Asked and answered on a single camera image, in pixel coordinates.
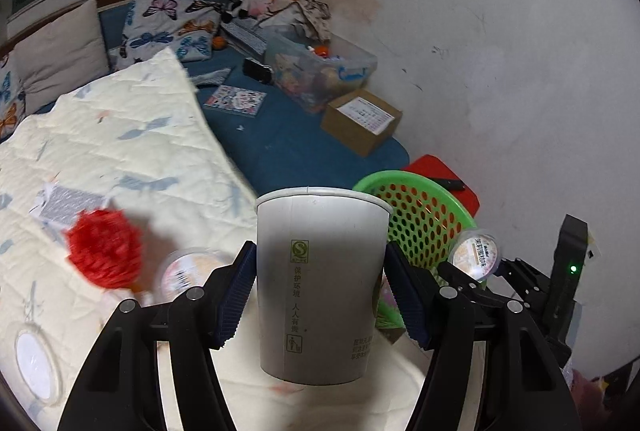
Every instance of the red plastic stool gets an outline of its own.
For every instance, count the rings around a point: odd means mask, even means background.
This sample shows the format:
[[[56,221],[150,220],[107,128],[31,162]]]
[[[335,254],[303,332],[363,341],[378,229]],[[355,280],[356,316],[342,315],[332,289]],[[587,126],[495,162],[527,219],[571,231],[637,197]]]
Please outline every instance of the red plastic stool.
[[[425,178],[446,178],[448,180],[460,180],[460,178],[449,169],[442,160],[433,155],[424,155],[418,158],[415,162],[409,164],[402,171],[409,171],[417,175],[424,176]],[[465,184],[464,191],[449,191],[453,194],[458,201],[464,205],[471,216],[475,216],[476,212],[480,208],[480,202],[475,192],[469,189],[469,186]]]

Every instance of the beige cushion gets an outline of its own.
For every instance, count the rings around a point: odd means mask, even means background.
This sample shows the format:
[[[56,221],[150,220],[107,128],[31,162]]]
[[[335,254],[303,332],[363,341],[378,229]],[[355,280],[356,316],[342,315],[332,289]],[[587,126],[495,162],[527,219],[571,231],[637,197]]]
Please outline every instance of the beige cushion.
[[[67,12],[14,48],[26,114],[109,73],[95,0]]]

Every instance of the pillow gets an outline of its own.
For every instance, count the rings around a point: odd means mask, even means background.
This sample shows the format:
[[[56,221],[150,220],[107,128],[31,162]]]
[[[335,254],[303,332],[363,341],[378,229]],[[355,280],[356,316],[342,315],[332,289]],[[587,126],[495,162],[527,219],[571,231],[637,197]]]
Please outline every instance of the pillow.
[[[15,71],[14,53],[0,59],[0,141],[24,119],[24,90]]]
[[[14,49],[26,113],[109,73],[95,0],[67,12]]]
[[[211,1],[132,0],[117,69],[146,61],[167,46],[182,62],[209,59],[222,10],[222,3]]]

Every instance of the red pom-pom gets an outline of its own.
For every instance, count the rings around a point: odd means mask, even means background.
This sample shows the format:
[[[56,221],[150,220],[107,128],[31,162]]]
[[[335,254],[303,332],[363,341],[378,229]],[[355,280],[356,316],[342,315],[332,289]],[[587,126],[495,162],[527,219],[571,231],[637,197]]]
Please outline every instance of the red pom-pom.
[[[140,231],[121,210],[82,211],[66,237],[71,251],[69,260],[97,286],[128,287],[139,276]]]

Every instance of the screw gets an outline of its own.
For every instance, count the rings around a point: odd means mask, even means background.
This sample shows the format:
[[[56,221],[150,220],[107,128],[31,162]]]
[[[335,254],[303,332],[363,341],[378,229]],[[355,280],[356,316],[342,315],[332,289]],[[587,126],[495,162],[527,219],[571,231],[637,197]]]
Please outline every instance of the screw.
[[[512,299],[507,303],[507,308],[514,314],[519,314],[520,312],[522,312],[522,305],[515,299]]]
[[[440,295],[444,297],[444,299],[453,299],[458,295],[455,288],[450,286],[444,286],[440,288]]]
[[[120,303],[120,311],[123,314],[128,314],[136,307],[136,302],[133,299],[125,299]]]
[[[187,290],[187,299],[191,301],[197,301],[204,296],[204,288],[201,286],[192,286]]]

